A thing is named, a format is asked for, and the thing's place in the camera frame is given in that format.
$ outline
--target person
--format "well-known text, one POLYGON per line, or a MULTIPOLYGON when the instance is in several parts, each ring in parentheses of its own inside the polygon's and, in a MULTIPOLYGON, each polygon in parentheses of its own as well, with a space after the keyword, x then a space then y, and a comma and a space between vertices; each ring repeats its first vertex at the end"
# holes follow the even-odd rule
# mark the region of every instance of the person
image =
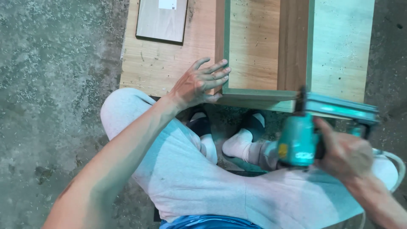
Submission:
MULTIPOLYGON (((326 156, 309 170, 276 170, 276 144, 253 142, 241 129, 223 145, 228 156, 268 167, 257 177, 238 176, 216 166, 211 134, 200 137, 175 116, 222 95, 205 91, 225 83, 223 60, 200 69, 196 61, 170 93, 157 102, 141 91, 113 92, 101 110, 110 142, 73 178, 55 201, 43 229, 111 228, 111 205, 133 177, 160 211, 161 228, 323 228, 360 214, 385 228, 407 228, 407 213, 390 192, 397 170, 375 158, 370 144, 314 122, 326 156)), ((264 117, 254 113, 264 127, 264 117)), ((205 120, 203 112, 191 118, 205 120)))

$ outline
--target grey sweatpants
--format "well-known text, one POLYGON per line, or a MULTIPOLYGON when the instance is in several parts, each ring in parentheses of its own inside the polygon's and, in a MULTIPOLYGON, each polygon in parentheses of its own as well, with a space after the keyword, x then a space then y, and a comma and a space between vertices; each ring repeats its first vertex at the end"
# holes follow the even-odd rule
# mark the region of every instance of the grey sweatpants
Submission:
MULTIPOLYGON (((109 139, 148 110, 154 100, 125 88, 104 103, 101 119, 109 139)), ((223 215, 262 228, 323 228, 351 218, 362 208, 335 178, 318 169, 277 170, 258 177, 231 174, 207 160, 200 139, 174 119, 159 134, 133 178, 150 196, 161 219, 223 215)), ((390 189, 395 166, 376 159, 374 174, 390 189)))

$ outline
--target left hand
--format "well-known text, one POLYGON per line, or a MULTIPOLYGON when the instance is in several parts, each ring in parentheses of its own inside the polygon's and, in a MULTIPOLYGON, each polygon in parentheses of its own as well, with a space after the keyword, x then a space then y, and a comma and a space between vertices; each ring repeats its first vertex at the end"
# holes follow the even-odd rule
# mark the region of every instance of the left hand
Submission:
POLYGON ((208 68, 199 70, 200 66, 208 61, 210 61, 210 57, 197 60, 168 94, 180 110, 200 103, 214 103, 222 97, 220 93, 207 95, 205 92, 224 84, 228 80, 231 72, 229 67, 214 73, 224 67, 228 61, 224 59, 208 68))

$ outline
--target workbench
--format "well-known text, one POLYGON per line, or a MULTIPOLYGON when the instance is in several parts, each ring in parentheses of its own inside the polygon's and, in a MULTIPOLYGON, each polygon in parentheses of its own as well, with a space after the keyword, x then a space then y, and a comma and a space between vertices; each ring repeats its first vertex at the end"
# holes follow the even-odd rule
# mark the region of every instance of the workbench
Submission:
MULTIPOLYGON (((215 52, 220 49, 215 42, 216 0, 188 2, 182 46, 136 39, 138 6, 139 0, 130 0, 121 88, 137 88, 148 95, 162 97, 194 61, 209 56, 211 61, 203 67, 214 64, 215 52)), ((260 6, 255 0, 231 0, 230 33, 234 34, 230 40, 230 46, 234 47, 231 55, 242 60, 235 67, 236 71, 239 65, 246 64, 249 65, 248 78, 261 76, 245 78, 248 85, 255 83, 266 88, 276 85, 275 79, 265 77, 268 72, 277 72, 274 66, 278 50, 270 44, 278 35, 267 27, 271 20, 279 17, 278 12, 271 9, 275 6, 260 6)), ((315 0, 314 7, 311 91, 363 102, 374 0, 315 0)), ((293 110, 292 100, 225 98, 219 103, 281 112, 293 110)))

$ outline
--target concrete floor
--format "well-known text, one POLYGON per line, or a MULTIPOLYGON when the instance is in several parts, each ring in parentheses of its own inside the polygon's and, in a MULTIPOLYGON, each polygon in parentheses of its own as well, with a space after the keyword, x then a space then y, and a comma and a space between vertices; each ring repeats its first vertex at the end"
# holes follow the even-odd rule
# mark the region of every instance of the concrete floor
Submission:
MULTIPOLYGON (((0 2, 0 228, 40 228, 57 195, 107 143, 99 109, 118 88, 127 7, 128 0, 0 2)), ((372 145, 404 159, 406 9, 404 0, 376 0, 365 99, 381 112, 372 145)), ((245 110, 206 108, 220 149, 245 110)), ((275 139, 286 117, 268 112, 265 138, 275 139)), ((407 206, 407 182, 395 195, 407 206)), ((133 181, 112 209, 117 228, 158 227, 133 181)), ((358 220, 340 227, 357 228, 358 220)))

